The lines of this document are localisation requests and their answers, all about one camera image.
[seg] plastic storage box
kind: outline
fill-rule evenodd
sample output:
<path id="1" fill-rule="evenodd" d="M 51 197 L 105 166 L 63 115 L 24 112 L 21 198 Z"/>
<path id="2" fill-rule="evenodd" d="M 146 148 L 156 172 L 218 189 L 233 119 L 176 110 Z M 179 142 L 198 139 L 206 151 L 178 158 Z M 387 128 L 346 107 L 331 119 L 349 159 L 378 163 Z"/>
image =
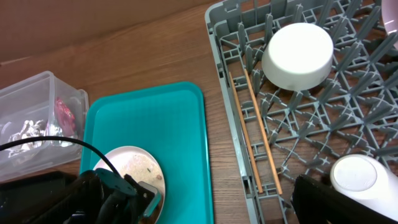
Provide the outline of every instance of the plastic storage box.
<path id="1" fill-rule="evenodd" d="M 21 133 L 25 122 L 41 122 L 41 135 L 82 139 L 87 93 L 76 90 L 54 76 L 43 72 L 0 90 L 0 144 Z M 66 130 L 62 117 L 70 119 Z M 0 152 L 0 181 L 79 159 L 81 146 L 67 142 L 45 141 L 30 150 Z"/>

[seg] silver foil wrapper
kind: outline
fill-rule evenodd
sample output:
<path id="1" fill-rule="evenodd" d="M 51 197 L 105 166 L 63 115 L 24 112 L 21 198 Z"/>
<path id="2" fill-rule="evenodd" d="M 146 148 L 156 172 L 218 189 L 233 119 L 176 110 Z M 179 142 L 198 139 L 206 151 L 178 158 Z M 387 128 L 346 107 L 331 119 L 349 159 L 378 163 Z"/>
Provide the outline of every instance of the silver foil wrapper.
<path id="1" fill-rule="evenodd" d="M 24 122 L 22 130 L 18 133 L 12 134 L 8 139 L 8 142 L 25 139 L 25 138 L 31 138 L 31 137 L 45 136 L 46 129 L 47 129 L 47 121 L 45 120 L 40 120 L 36 122 L 27 120 Z M 22 152 L 29 151 L 36 147 L 40 147 L 42 144 L 43 144 L 42 141 L 30 142 L 7 149 L 7 151 L 9 151 L 8 158 L 16 156 Z"/>
<path id="2" fill-rule="evenodd" d="M 20 140 L 20 139 L 25 139 L 25 138 L 31 138 L 31 137 L 39 137 L 39 136 L 63 136 L 62 133 L 62 128 L 58 125 L 57 121 L 54 121 L 54 124 L 47 124 L 47 120 L 39 120 L 39 121 L 32 121 L 32 120 L 27 120 L 24 122 L 24 125 L 21 129 L 20 132 L 12 134 L 10 138 L 8 139 L 8 142 Z M 70 138 L 77 138 L 77 135 L 74 134 L 72 136 L 66 136 Z M 67 147 L 72 145 L 73 143 L 70 142 L 65 142 L 65 141 L 53 141 L 52 145 L 53 146 L 61 146 L 61 147 Z M 40 147 L 43 145 L 43 141 L 37 141 L 37 142 L 30 142 L 30 143 L 25 143 L 20 146 L 15 146 L 10 149 L 6 149 L 9 151 L 8 158 L 16 156 L 20 153 L 29 151 L 31 149 L 35 149 L 37 147 Z"/>

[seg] chopstick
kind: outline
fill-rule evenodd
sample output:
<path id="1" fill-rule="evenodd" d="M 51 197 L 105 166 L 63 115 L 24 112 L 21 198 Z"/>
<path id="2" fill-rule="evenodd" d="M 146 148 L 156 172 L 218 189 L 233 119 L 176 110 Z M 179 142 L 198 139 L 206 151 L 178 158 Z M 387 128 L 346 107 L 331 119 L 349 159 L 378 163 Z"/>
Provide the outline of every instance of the chopstick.
<path id="1" fill-rule="evenodd" d="M 234 80 L 232 79 L 231 72 L 229 72 L 229 79 L 231 81 L 231 86 L 232 86 L 232 90 L 233 90 L 234 98 L 235 98 L 235 104 L 236 104 L 236 107 L 238 109 L 239 119 L 241 120 L 241 125 L 242 125 L 244 139 L 246 141 L 246 146 L 248 147 L 249 157 L 250 157 L 250 160 L 251 160 L 251 167 L 253 168 L 253 172 L 254 172 L 253 173 L 254 174 L 254 178 L 256 180 L 256 184 L 257 184 L 257 188 L 259 189 L 259 193 L 261 194 L 264 191 L 262 189 L 262 184 L 261 184 L 261 180 L 260 180 L 259 171 L 257 170 L 256 160 L 254 159 L 253 149 L 251 147 L 249 134 L 248 134 L 248 131 L 246 129 L 246 123 L 244 122 L 244 119 L 243 119 L 241 104 L 240 104 L 239 99 L 238 99 L 238 94 L 236 93 Z"/>
<path id="2" fill-rule="evenodd" d="M 253 101 L 254 110 L 256 111 L 257 120 L 258 120 L 259 125 L 260 125 L 261 134 L 262 134 L 262 140 L 264 141 L 264 146 L 266 147 L 268 161 L 269 161 L 269 164 L 271 166 L 272 175 L 274 176 L 275 185 L 276 185 L 278 194 L 281 195 L 282 194 L 282 187 L 280 186 L 278 173 L 276 172 L 274 159 L 272 158 L 271 149 L 270 149 L 269 144 L 268 144 L 268 139 L 267 139 L 267 135 L 266 135 L 266 129 L 264 128 L 264 124 L 262 123 L 262 119 L 261 119 L 261 115 L 260 115 L 260 111 L 259 111 L 259 106 L 257 105 L 256 97 L 254 96 L 254 92 L 253 92 L 253 89 L 252 89 L 252 86 L 251 86 L 251 82 L 250 82 L 250 79 L 249 79 L 248 71 L 246 71 L 246 69 L 244 69 L 244 75 L 246 76 L 246 81 L 248 83 L 248 88 L 249 88 L 249 91 L 250 91 L 251 99 Z"/>

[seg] gray dish rack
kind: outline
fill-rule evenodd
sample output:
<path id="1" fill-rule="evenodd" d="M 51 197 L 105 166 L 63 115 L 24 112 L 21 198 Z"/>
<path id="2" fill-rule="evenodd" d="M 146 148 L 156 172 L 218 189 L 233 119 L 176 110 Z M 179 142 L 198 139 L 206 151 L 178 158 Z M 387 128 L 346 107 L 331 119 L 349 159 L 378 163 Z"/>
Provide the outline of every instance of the gray dish rack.
<path id="1" fill-rule="evenodd" d="M 386 36 L 381 1 L 271 0 L 261 5 L 258 0 L 226 0 L 206 11 L 205 22 L 251 223 L 297 223 L 291 205 L 296 176 L 327 179 L 343 155 L 372 156 L 398 174 L 398 50 L 393 47 L 398 35 Z M 281 90 L 261 67 L 272 35 L 294 22 L 324 28 L 334 43 L 332 71 L 316 89 Z M 267 164 L 244 69 L 252 78 L 282 195 Z M 252 176 L 231 85 L 238 91 L 263 194 Z"/>

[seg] cardboard wall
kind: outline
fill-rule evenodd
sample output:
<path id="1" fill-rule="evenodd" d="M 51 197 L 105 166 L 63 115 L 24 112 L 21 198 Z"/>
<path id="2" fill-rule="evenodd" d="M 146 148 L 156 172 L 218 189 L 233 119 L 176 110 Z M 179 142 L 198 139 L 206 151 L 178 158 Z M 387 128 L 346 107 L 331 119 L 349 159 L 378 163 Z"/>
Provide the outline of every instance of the cardboard wall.
<path id="1" fill-rule="evenodd" d="M 212 0 L 0 0 L 0 62 L 208 2 Z"/>

